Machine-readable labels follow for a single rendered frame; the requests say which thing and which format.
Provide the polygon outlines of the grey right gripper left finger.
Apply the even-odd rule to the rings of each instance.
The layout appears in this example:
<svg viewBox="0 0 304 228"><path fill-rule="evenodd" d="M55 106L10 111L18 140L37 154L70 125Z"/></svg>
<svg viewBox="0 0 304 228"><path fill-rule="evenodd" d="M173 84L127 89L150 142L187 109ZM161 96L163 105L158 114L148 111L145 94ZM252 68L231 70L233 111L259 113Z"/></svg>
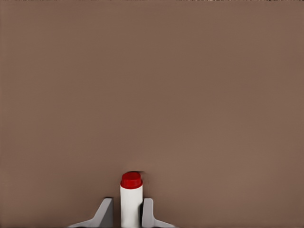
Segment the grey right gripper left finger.
<svg viewBox="0 0 304 228"><path fill-rule="evenodd" d="M113 198L104 198L91 219L72 224L67 228L113 228L113 225L114 200Z"/></svg>

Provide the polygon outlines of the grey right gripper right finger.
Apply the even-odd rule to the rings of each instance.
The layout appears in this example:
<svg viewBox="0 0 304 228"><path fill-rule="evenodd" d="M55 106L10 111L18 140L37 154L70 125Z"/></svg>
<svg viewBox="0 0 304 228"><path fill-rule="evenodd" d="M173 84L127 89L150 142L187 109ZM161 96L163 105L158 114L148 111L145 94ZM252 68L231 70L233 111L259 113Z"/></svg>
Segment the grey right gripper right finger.
<svg viewBox="0 0 304 228"><path fill-rule="evenodd" d="M144 198L142 207L142 228L177 228L173 224L160 221L154 216L154 201Z"/></svg>

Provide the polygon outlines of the white bottle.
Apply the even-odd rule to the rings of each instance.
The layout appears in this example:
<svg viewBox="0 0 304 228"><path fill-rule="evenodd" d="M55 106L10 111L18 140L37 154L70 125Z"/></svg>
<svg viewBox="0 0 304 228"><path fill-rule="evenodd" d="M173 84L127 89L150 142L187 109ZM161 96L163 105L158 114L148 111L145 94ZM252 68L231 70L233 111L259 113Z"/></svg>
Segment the white bottle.
<svg viewBox="0 0 304 228"><path fill-rule="evenodd" d="M141 226L141 205L143 203L143 186L135 189L120 187L121 227L139 228Z"/></svg>

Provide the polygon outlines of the red bottle cap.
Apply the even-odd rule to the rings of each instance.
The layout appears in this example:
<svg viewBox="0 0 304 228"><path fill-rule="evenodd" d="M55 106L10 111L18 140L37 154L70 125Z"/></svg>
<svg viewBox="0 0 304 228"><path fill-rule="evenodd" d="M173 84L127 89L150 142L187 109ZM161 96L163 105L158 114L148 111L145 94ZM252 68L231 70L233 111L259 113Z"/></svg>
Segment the red bottle cap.
<svg viewBox="0 0 304 228"><path fill-rule="evenodd" d="M143 185L142 177L139 172L130 171L122 175L120 186L125 189L137 189Z"/></svg>

